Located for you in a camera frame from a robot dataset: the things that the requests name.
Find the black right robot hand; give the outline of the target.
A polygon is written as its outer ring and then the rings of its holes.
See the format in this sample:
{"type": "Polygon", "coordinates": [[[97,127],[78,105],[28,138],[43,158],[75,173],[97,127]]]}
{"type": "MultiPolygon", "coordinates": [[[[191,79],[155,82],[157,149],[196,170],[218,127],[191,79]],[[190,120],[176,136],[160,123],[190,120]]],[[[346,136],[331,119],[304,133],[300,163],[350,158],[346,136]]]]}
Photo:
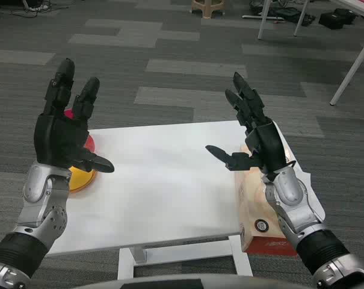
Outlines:
{"type": "Polygon", "coordinates": [[[230,171],[246,171],[257,167],[264,174],[276,176],[276,171],[287,166],[279,132],[273,120],[264,114],[264,103],[258,92],[238,72],[233,75],[233,84],[236,92],[227,89],[225,96],[236,110],[239,124],[246,128],[245,144],[251,155],[245,152],[229,155],[213,145],[207,145],[206,149],[230,171]]]}

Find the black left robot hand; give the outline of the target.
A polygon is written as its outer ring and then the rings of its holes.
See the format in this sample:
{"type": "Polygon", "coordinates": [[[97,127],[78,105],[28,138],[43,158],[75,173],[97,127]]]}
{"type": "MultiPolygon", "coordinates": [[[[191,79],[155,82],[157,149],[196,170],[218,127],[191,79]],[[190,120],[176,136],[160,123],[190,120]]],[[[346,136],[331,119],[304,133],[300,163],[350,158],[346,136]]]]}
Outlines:
{"type": "Polygon", "coordinates": [[[88,120],[93,113],[100,86],[98,78],[91,77],[82,92],[76,95],[72,107],[73,117],[65,115],[72,94],[74,74],[75,64],[67,58],[61,62],[49,82],[46,103],[34,130],[37,161],[64,169],[76,167],[86,172],[95,170],[112,173],[114,166],[109,160],[84,147],[89,136],[88,120]]]}

